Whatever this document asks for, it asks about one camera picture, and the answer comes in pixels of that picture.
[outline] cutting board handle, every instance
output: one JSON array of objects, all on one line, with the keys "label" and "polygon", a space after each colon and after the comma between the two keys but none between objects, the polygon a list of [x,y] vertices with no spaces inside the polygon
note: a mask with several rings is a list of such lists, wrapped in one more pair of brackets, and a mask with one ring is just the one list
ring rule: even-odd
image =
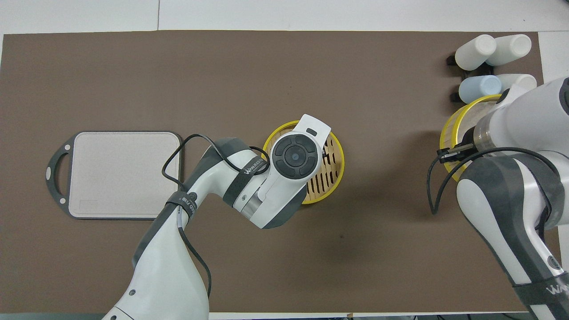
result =
[{"label": "cutting board handle", "polygon": [[57,172],[57,167],[60,164],[60,160],[66,154],[69,154],[69,157],[71,159],[69,161],[69,168],[71,170],[71,163],[72,163],[72,158],[73,158],[73,142],[75,141],[76,136],[77,135],[74,135],[73,137],[71,137],[71,139],[69,139],[67,142],[62,144],[62,146],[59,147],[59,149],[57,151],[55,151],[55,153],[51,157],[50,162],[46,168],[47,190],[49,190],[51,196],[53,197],[55,202],[59,205],[59,207],[64,212],[67,212],[68,214],[69,214],[69,196],[63,195],[59,192],[59,189],[57,188],[57,185],[55,182],[55,179],[56,179],[55,176],[56,176],[56,172]]}]

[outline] round control panel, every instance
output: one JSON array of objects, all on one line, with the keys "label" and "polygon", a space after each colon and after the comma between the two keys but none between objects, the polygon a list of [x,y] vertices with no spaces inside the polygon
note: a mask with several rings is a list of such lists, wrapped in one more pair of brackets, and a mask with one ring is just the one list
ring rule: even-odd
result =
[{"label": "round control panel", "polygon": [[302,134],[285,136],[273,147],[273,164],[289,179],[302,179],[314,172],[318,161],[314,141]]}]

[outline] cable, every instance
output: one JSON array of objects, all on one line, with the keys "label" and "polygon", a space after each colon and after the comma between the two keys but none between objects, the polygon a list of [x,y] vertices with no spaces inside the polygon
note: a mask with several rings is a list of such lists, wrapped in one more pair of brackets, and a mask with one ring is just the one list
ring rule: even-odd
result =
[{"label": "cable", "polygon": [[192,252],[192,254],[196,257],[196,259],[201,263],[201,265],[204,267],[205,272],[208,274],[208,298],[209,298],[209,294],[212,291],[212,274],[209,271],[208,265],[205,263],[205,261],[201,258],[201,256],[198,254],[198,252],[196,251],[196,249],[193,248],[192,244],[189,243],[188,237],[185,235],[184,233],[184,229],[182,227],[178,227],[178,232],[180,233],[180,237],[182,237],[182,240],[184,240],[184,243],[186,245],[186,247],[188,247],[188,249]]},{"label": "cable", "polygon": [[519,319],[519,318],[510,317],[509,315],[507,315],[507,314],[505,314],[505,313],[502,313],[502,315],[503,315],[504,317],[508,318],[508,319],[522,320],[522,319]]},{"label": "cable", "polygon": [[[217,154],[221,157],[221,159],[223,159],[231,168],[233,168],[236,171],[241,171],[241,169],[239,169],[236,165],[234,165],[233,163],[231,163],[231,161],[229,161],[229,159],[227,159],[227,157],[221,153],[221,151],[219,151],[219,149],[217,148],[217,145],[207,136],[201,135],[199,133],[195,133],[195,134],[191,134],[190,136],[188,136],[186,139],[184,139],[184,141],[182,142],[182,144],[180,144],[180,146],[178,148],[176,148],[176,150],[174,151],[174,153],[172,153],[172,155],[168,158],[168,160],[166,160],[166,163],[164,164],[164,166],[162,167],[162,175],[164,177],[166,177],[166,179],[175,182],[179,188],[184,191],[184,192],[188,192],[188,188],[186,188],[186,186],[178,179],[168,175],[166,173],[166,167],[168,167],[168,165],[170,164],[170,162],[174,159],[174,157],[180,152],[180,150],[186,145],[186,143],[195,138],[195,137],[201,137],[204,138],[207,142],[209,142],[209,144],[211,145],[211,147],[217,152]],[[265,152],[263,149],[255,147],[255,146],[249,146],[249,148],[253,149],[253,150],[257,150],[260,151],[266,158],[267,158],[267,164],[265,165],[265,167],[259,171],[257,171],[254,175],[257,174],[262,174],[265,171],[267,171],[269,169],[269,155],[267,154],[267,152]],[[212,290],[212,275],[211,272],[209,271],[208,265],[205,263],[204,259],[201,258],[201,256],[199,255],[199,253],[196,251],[196,249],[192,246],[192,244],[189,242],[188,237],[185,235],[184,233],[184,229],[182,227],[178,227],[178,232],[180,233],[180,237],[182,238],[182,240],[184,241],[184,244],[186,245],[186,247],[190,250],[190,252],[192,252],[193,256],[196,257],[196,259],[201,263],[201,265],[204,267],[205,272],[208,275],[208,298],[209,295],[211,293]]]},{"label": "cable", "polygon": [[[166,173],[166,167],[170,164],[170,162],[174,159],[174,157],[178,154],[178,152],[180,152],[180,150],[186,145],[186,143],[195,138],[195,137],[201,137],[204,138],[207,142],[209,142],[209,144],[211,145],[211,147],[215,150],[215,152],[217,152],[217,154],[221,157],[221,159],[223,159],[233,170],[236,171],[241,171],[241,169],[239,167],[237,167],[236,165],[234,165],[233,163],[231,163],[231,161],[229,159],[227,159],[227,157],[221,152],[219,151],[219,149],[217,148],[217,145],[207,136],[204,136],[202,134],[199,133],[194,133],[191,134],[190,136],[188,136],[186,139],[184,139],[184,141],[182,142],[182,144],[180,144],[180,146],[178,148],[176,148],[176,151],[174,151],[174,153],[172,153],[172,155],[168,158],[168,160],[166,160],[166,163],[164,164],[164,166],[162,167],[162,175],[170,180],[175,182],[182,191],[184,192],[188,192],[188,188],[186,188],[186,186],[178,179],[168,175]],[[265,152],[263,149],[258,148],[258,147],[254,147],[254,146],[250,146],[249,148],[253,149],[253,150],[257,150],[260,151],[266,158],[267,158],[267,164],[265,165],[265,167],[259,171],[257,171],[254,175],[258,175],[258,174],[262,174],[265,171],[267,171],[269,169],[270,166],[270,162],[269,162],[269,155],[267,154],[267,152]]]},{"label": "cable", "polygon": [[436,196],[436,200],[435,200],[435,204],[433,205],[432,203],[432,195],[431,195],[431,172],[433,167],[435,166],[436,162],[438,160],[440,160],[443,156],[445,156],[446,154],[448,154],[448,150],[445,152],[442,152],[441,154],[437,155],[436,159],[433,161],[433,163],[431,164],[431,166],[429,167],[429,170],[427,172],[427,198],[428,198],[428,202],[429,202],[429,206],[431,208],[431,213],[433,215],[436,215],[439,211],[439,204],[440,204],[440,198],[443,195],[443,191],[444,188],[447,186],[448,181],[452,178],[452,175],[454,175],[454,173],[456,173],[460,167],[462,167],[464,164],[466,164],[467,162],[476,159],[476,158],[480,158],[485,154],[488,153],[494,153],[494,152],[500,152],[500,151],[514,151],[514,152],[519,152],[519,153],[525,153],[525,154],[529,154],[532,155],[536,158],[538,158],[539,160],[541,160],[542,162],[544,162],[550,169],[551,171],[553,171],[555,173],[555,175],[559,176],[559,171],[557,170],[557,168],[553,165],[553,163],[551,163],[551,161],[549,161],[549,159],[547,159],[546,157],[542,156],[541,154],[528,150],[528,149],[523,149],[523,148],[517,148],[517,147],[498,147],[498,148],[492,148],[492,149],[488,149],[488,150],[484,150],[484,151],[480,151],[477,153],[474,153],[472,155],[469,155],[468,157],[466,157],[464,160],[462,160],[458,165],[456,165],[445,177],[445,179],[443,180],[443,183],[440,185],[439,187],[439,192],[437,193]]},{"label": "cable", "polygon": [[549,204],[549,208],[548,208],[548,206],[546,206],[543,209],[541,216],[539,216],[539,223],[537,224],[537,227],[535,228],[535,230],[537,231],[537,235],[539,236],[541,241],[543,241],[544,243],[545,243],[545,222],[549,219],[549,216],[551,215],[551,208],[550,207],[551,207],[551,204]]}]

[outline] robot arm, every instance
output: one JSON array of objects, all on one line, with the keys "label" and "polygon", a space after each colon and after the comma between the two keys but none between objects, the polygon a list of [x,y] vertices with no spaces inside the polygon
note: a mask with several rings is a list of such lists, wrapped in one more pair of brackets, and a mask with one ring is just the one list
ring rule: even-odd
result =
[{"label": "robot arm", "polygon": [[265,166],[241,140],[225,138],[216,146],[236,171],[210,147],[175,192],[142,238],[133,257],[134,275],[128,289],[104,320],[208,319],[208,296],[180,237],[205,199],[214,193],[259,228],[282,225],[300,207],[306,182],[319,169],[330,127],[304,115],[295,129],[273,146]]},{"label": "robot arm", "polygon": [[546,228],[567,223],[569,159],[552,151],[542,154],[558,168],[563,181],[532,158],[479,158],[461,175],[457,199],[536,319],[569,319],[569,274],[535,230],[546,206],[536,179],[552,201]]},{"label": "robot arm", "polygon": [[536,232],[569,223],[569,78],[526,92],[513,87],[469,131],[473,154],[495,147],[536,151],[556,168],[523,154],[474,160],[460,176],[457,199],[486,241],[522,303],[536,319],[569,319],[569,275]]}]

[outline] velcro strap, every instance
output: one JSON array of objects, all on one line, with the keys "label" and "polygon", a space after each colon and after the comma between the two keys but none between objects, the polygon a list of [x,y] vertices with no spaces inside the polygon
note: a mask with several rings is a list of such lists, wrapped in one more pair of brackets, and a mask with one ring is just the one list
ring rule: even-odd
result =
[{"label": "velcro strap", "polygon": [[549,278],[542,282],[514,286],[518,298],[526,306],[548,305],[569,301],[569,273]]},{"label": "velcro strap", "polygon": [[170,196],[166,203],[173,203],[181,206],[190,218],[197,210],[196,202],[184,191],[176,191]]},{"label": "velcro strap", "polygon": [[235,179],[233,179],[233,182],[229,185],[229,188],[227,188],[227,191],[223,195],[223,201],[233,207],[233,204],[235,203],[235,200],[237,200],[239,194],[241,194],[241,191],[245,189],[245,186],[247,186],[249,181],[253,179],[253,175],[263,168],[265,164],[267,164],[267,162],[258,155],[251,159],[251,161],[249,161],[249,163],[239,171]]},{"label": "velcro strap", "polygon": [[523,163],[531,172],[543,192],[551,203],[551,212],[545,229],[554,227],[561,216],[565,206],[565,189],[561,179],[551,171],[551,169],[538,158],[528,154],[515,154],[512,156]]}]

